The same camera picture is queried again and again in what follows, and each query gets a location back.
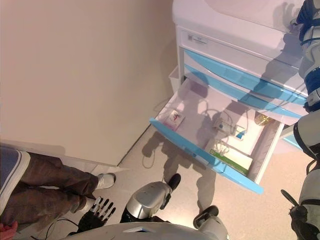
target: floor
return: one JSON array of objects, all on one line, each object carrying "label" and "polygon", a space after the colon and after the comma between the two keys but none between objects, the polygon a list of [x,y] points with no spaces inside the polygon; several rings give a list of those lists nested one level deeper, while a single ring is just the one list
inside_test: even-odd
[{"label": "floor", "polygon": [[[166,141],[153,127],[149,127],[118,168],[68,159],[63,162],[93,174],[116,172],[116,183],[112,188],[94,192],[96,197],[111,199],[117,208],[108,225],[119,223],[134,191],[150,182],[168,180],[178,172],[182,176],[181,183],[166,208],[157,213],[158,217],[192,228],[193,218],[200,210],[216,205],[231,240],[293,240],[296,237],[288,215],[292,205],[280,190],[285,189],[298,199],[310,160],[299,149],[280,140],[261,181],[262,195],[204,168]],[[65,217],[77,223],[81,216],[81,213],[68,213]],[[49,231],[48,239],[61,239],[76,229],[72,223],[57,222],[53,231]],[[43,239],[46,231],[34,236]]]}]

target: brown pants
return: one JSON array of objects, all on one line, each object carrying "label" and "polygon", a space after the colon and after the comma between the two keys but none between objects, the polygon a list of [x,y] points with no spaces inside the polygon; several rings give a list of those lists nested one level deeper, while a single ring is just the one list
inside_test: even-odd
[{"label": "brown pants", "polygon": [[[36,224],[44,228],[68,211],[76,212],[86,204],[85,195],[96,189],[98,178],[88,172],[65,166],[57,157],[30,153],[30,163],[13,190],[0,222],[17,221],[19,230]],[[39,186],[54,186],[46,189]]]}]

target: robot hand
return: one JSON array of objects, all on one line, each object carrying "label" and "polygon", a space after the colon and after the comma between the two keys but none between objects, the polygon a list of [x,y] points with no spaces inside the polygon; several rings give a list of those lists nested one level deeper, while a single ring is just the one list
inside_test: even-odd
[{"label": "robot hand", "polygon": [[113,207],[114,203],[111,202],[108,205],[109,199],[103,201],[104,199],[100,196],[95,200],[90,210],[85,213],[79,221],[77,233],[104,226],[108,219],[115,213],[116,208]]}]

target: white wall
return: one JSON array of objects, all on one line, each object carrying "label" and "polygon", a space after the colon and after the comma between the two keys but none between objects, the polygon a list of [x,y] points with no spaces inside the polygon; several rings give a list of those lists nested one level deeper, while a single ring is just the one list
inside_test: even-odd
[{"label": "white wall", "polygon": [[172,95],[172,0],[2,0],[1,141],[117,165]]}]

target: robot finger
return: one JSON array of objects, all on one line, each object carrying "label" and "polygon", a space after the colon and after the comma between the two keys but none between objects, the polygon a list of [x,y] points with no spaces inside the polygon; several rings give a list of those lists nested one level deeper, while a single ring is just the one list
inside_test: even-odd
[{"label": "robot finger", "polygon": [[104,218],[104,217],[108,214],[108,211],[112,208],[113,205],[114,205],[114,203],[111,202],[108,207],[105,206],[105,207],[102,209],[102,213],[100,214],[100,216],[102,216],[102,218]]},{"label": "robot finger", "polygon": [[95,213],[99,209],[99,203],[101,202],[101,200],[103,200],[103,198],[101,198],[100,196],[97,197],[97,199],[95,200],[94,204],[90,208],[90,212]]},{"label": "robot finger", "polygon": [[104,216],[104,217],[103,217],[102,221],[103,221],[104,224],[106,224],[106,222],[107,222],[107,221],[109,220],[109,218],[115,213],[115,211],[116,211],[116,208],[114,207],[114,208],[112,208],[112,210],[111,210],[111,212],[109,213],[108,216]]},{"label": "robot finger", "polygon": [[103,202],[103,200],[104,200],[103,197],[101,197],[100,201],[97,204],[98,208],[97,208],[97,210],[95,212],[96,216],[99,216],[99,214],[102,212],[102,208],[103,208],[102,202]]}]

